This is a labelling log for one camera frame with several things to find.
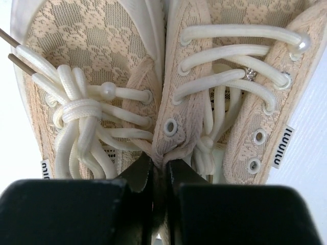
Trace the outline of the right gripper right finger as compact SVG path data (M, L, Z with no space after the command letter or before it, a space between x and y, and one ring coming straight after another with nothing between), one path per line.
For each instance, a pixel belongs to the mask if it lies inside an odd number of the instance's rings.
M292 188L210 184L180 159L167 177L170 244L321 244Z

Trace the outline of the beige lace sneaker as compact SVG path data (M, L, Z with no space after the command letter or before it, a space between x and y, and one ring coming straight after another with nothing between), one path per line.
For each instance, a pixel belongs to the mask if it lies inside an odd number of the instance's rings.
M13 1L10 58L43 164L113 179L151 153L165 55L161 1Z
M165 81L152 145L164 243L168 162L201 180L264 187L289 119L326 47L326 1L171 1Z

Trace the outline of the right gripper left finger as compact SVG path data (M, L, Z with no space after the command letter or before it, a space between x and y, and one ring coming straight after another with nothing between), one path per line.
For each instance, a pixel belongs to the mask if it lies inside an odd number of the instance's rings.
M152 160L113 180L18 180L1 195L1 244L150 244Z

